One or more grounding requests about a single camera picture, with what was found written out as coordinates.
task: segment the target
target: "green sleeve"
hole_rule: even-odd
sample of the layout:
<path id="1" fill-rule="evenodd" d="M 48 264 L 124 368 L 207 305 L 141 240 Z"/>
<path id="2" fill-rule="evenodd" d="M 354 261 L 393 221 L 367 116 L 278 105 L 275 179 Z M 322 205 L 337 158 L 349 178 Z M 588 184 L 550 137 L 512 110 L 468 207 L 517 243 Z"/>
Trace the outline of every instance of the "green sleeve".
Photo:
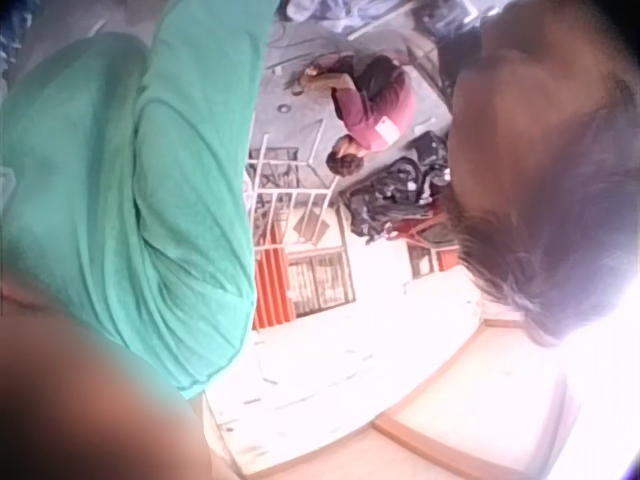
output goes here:
<path id="1" fill-rule="evenodd" d="M 153 308 L 170 312 L 163 341 L 208 345 L 208 360 L 182 354 L 193 372 L 181 388 L 188 398 L 233 360 L 253 318 L 242 183 L 276 3 L 170 2 L 135 107 L 133 194 Z"/>
<path id="2" fill-rule="evenodd" d="M 274 0 L 174 0 L 136 106 L 134 195 L 156 267 L 253 298 L 242 198 Z"/>

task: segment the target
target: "green shirt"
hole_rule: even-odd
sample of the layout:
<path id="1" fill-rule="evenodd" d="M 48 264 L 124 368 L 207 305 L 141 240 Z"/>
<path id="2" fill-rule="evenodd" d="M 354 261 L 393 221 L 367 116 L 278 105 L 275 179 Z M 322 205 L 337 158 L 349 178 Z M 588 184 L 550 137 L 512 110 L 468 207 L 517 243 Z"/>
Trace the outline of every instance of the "green shirt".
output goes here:
<path id="1" fill-rule="evenodd" d="M 77 42 L 2 106 L 5 268 L 186 398 L 253 318 L 242 179 L 276 3 L 173 0 L 150 52 L 120 34 Z"/>

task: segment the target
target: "metal grille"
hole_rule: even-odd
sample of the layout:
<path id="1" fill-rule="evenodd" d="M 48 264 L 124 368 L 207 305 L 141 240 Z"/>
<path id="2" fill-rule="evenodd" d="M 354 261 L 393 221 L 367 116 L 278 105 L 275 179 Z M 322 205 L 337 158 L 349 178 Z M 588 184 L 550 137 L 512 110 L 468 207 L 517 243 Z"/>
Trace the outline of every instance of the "metal grille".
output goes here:
<path id="1" fill-rule="evenodd" d="M 298 317 L 353 302 L 344 250 L 289 261 L 291 300 Z"/>

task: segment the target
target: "white metal frame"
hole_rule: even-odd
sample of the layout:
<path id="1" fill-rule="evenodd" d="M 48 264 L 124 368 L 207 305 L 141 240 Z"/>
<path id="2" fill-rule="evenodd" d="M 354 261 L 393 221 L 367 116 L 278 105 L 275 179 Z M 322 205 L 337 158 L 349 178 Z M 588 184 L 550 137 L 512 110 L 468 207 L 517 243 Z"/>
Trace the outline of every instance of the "white metal frame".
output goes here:
<path id="1" fill-rule="evenodd" d="M 322 223 L 322 217 L 329 206 L 329 201 L 333 195 L 333 191 L 338 183 L 338 177 L 335 177 L 329 185 L 327 185 L 322 177 L 318 174 L 316 169 L 313 166 L 313 160 L 318 150 L 318 145 L 320 144 L 320 138 L 322 137 L 322 133 L 324 131 L 325 121 L 322 120 L 320 122 L 320 126 L 318 127 L 318 131 L 316 133 L 316 138 L 313 142 L 313 146 L 311 148 L 311 152 L 309 154 L 309 158 L 307 161 L 299 161 L 299 160 L 269 160 L 265 158 L 265 154 L 267 152 L 267 142 L 269 140 L 269 134 L 265 133 L 262 136 L 262 142 L 260 145 L 260 153 L 258 155 L 258 159 L 249 159 L 249 165 L 255 165 L 255 176 L 253 178 L 253 188 L 252 188 L 252 199 L 251 199 L 251 209 L 249 212 L 251 231 L 253 232 L 253 240 L 256 251 L 260 250 L 268 250 L 271 248 L 282 248 L 288 245 L 301 245 L 314 243 L 315 239 L 318 235 L 318 230 L 320 228 L 320 224 Z M 296 166 L 300 169 L 307 169 L 310 171 L 313 176 L 318 180 L 317 188 L 308 188 L 308 187 L 297 187 L 297 188 L 265 188 L 261 187 L 261 180 L 263 178 L 263 168 L 265 165 L 287 165 L 287 166 Z M 284 229 L 283 235 L 289 228 L 289 221 L 291 217 L 291 211 L 294 209 L 296 205 L 296 200 L 300 195 L 308 195 L 309 199 L 306 204 L 306 208 L 303 214 L 302 220 L 302 228 L 301 232 L 305 231 L 305 227 L 307 226 L 307 221 L 309 219 L 309 214 L 311 210 L 314 208 L 314 200 L 316 198 L 322 198 L 322 205 L 320 208 L 320 213 L 318 214 L 318 220 L 313 230 L 313 235 L 309 239 L 303 239 L 302 237 L 298 237 L 298 241 L 295 243 L 271 243 L 269 232 L 271 231 L 271 227 L 273 226 L 274 217 L 276 215 L 276 206 L 278 203 L 279 195 L 290 195 L 291 200 L 289 205 L 284 211 L 279 211 L 278 216 L 284 216 Z M 265 204 L 269 204 L 269 214 L 268 220 L 265 226 L 266 235 L 262 235 L 261 231 L 256 231 L 256 206 L 258 203 L 258 197 L 262 196 Z"/>

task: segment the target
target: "maroon shirt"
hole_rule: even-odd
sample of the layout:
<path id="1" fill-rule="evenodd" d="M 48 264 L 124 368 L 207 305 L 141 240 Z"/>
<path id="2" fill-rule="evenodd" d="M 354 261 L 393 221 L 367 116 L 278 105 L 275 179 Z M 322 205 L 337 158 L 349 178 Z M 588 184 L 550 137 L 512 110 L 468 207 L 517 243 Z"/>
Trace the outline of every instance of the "maroon shirt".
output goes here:
<path id="1" fill-rule="evenodd" d="M 347 89 L 338 90 L 335 98 L 349 135 L 372 152 L 389 147 L 413 123 L 415 96 L 402 68 L 373 101 L 362 92 Z"/>

